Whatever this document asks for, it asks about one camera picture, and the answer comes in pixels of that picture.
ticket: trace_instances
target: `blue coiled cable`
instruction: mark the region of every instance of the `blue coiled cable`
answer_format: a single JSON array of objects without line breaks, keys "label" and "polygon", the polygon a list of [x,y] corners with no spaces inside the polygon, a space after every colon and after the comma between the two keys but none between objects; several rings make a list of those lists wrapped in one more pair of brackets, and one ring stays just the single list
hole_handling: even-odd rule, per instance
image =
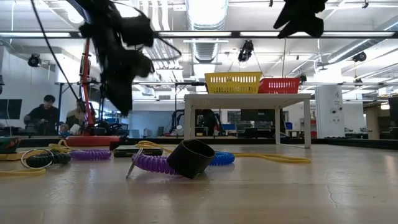
[{"label": "blue coiled cable", "polygon": [[229,152],[216,152],[216,156],[211,161],[211,166],[229,165],[235,161],[235,156]]}]

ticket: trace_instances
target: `table leg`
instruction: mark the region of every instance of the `table leg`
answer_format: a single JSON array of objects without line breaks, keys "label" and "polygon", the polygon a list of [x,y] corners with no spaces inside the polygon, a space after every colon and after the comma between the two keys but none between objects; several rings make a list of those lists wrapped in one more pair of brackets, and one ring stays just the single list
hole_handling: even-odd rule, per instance
[{"label": "table leg", "polygon": [[304,148],[311,148],[311,111],[310,100],[304,100]]},{"label": "table leg", "polygon": [[196,118],[196,108],[193,106],[193,105],[191,105],[191,134],[190,134],[190,136],[191,136],[191,139],[194,139],[195,138],[195,127],[197,126],[197,124],[195,123],[195,118]]},{"label": "table leg", "polygon": [[185,100],[185,111],[184,111],[184,140],[191,139],[191,100]]},{"label": "table leg", "polygon": [[275,108],[275,143],[280,144],[280,108]]}]

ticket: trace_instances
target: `person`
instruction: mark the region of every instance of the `person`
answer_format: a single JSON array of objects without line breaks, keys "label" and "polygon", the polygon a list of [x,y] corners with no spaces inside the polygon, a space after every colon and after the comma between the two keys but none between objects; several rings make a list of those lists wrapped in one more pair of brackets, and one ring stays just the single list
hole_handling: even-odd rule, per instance
[{"label": "person", "polygon": [[67,120],[65,122],[66,125],[68,125],[69,128],[72,128],[73,125],[77,124],[79,126],[84,126],[85,122],[85,112],[83,109],[85,108],[84,102],[82,100],[77,100],[76,101],[76,108],[74,110],[71,110],[67,114]]},{"label": "person", "polygon": [[44,103],[34,108],[28,115],[24,117],[27,126],[34,126],[37,134],[56,135],[55,125],[58,122],[59,110],[52,106],[55,97],[47,95],[44,97]]}]

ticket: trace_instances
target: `black jacket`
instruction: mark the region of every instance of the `black jacket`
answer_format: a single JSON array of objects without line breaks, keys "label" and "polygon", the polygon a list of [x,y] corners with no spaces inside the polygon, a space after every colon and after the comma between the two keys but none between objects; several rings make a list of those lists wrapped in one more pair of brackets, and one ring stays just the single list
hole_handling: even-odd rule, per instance
[{"label": "black jacket", "polygon": [[41,119],[46,119],[48,122],[42,124],[42,134],[56,134],[55,125],[58,122],[59,110],[56,107],[50,107],[49,109],[44,109],[44,105],[40,105],[34,108],[28,116],[30,116],[29,122],[40,121]]}]

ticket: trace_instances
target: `black cylinder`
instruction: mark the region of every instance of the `black cylinder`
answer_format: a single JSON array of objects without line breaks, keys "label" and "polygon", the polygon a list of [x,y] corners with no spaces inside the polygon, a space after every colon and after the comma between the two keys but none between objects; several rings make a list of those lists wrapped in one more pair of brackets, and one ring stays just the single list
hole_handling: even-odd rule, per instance
[{"label": "black cylinder", "polygon": [[205,171],[216,153],[205,143],[196,140],[184,140],[167,158],[167,163],[177,173],[193,179]]}]

